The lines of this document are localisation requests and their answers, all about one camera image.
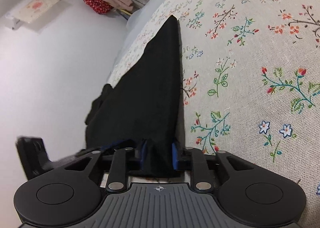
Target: black cloth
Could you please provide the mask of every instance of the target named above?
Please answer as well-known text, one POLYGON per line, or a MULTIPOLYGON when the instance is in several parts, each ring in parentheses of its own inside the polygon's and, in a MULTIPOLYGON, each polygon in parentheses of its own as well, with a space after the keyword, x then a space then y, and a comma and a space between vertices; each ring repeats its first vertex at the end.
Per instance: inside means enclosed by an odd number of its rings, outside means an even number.
POLYGON ((172 177, 180 96, 178 21, 170 16, 114 89, 106 85, 86 123, 89 147, 134 140, 143 147, 141 176, 172 177))

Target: metal screw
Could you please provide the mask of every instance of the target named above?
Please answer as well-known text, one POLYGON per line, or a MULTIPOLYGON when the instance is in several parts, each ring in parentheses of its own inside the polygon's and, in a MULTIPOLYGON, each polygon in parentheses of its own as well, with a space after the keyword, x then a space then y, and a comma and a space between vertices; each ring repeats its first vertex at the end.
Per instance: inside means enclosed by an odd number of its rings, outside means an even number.
POLYGON ((112 182, 108 185, 108 187, 112 190, 119 190, 121 188, 123 188, 123 183, 120 182, 112 182))
POLYGON ((196 184, 196 188, 199 190, 208 190, 211 188, 211 185, 207 182, 199 182, 196 184))

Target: bed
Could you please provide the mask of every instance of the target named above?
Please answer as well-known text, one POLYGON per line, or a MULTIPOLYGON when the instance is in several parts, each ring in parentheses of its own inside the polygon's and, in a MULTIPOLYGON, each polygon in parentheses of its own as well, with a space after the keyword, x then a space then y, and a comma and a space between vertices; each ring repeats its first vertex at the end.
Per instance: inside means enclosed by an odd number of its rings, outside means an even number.
POLYGON ((307 196, 300 225, 319 227, 319 0, 159 1, 152 15, 136 15, 108 83, 174 15, 183 67, 178 139, 297 182, 307 196))

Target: blue flower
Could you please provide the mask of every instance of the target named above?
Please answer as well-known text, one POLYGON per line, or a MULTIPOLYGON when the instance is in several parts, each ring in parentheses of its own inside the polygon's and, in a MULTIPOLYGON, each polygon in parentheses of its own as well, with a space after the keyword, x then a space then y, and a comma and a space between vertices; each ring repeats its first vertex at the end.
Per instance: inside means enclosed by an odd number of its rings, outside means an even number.
POLYGON ((292 134, 292 128, 290 124, 284 124, 283 129, 279 130, 279 133, 283 135, 284 138, 291 137, 292 134))
POLYGON ((259 125, 260 131, 259 133, 267 133, 268 129, 270 129, 270 122, 268 121, 262 121, 261 124, 259 125))

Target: gray ridged plate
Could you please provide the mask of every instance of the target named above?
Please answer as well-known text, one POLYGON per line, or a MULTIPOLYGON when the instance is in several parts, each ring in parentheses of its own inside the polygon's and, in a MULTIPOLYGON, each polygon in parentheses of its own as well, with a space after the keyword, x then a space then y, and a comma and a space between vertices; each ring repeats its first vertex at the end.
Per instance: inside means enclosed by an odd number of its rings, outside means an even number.
MULTIPOLYGON (((187 184, 140 184, 107 196, 91 217, 68 228, 248 228, 220 210, 212 196, 187 184)), ((28 224, 21 228, 34 228, 28 224)), ((283 228, 299 228, 290 224, 283 228)))

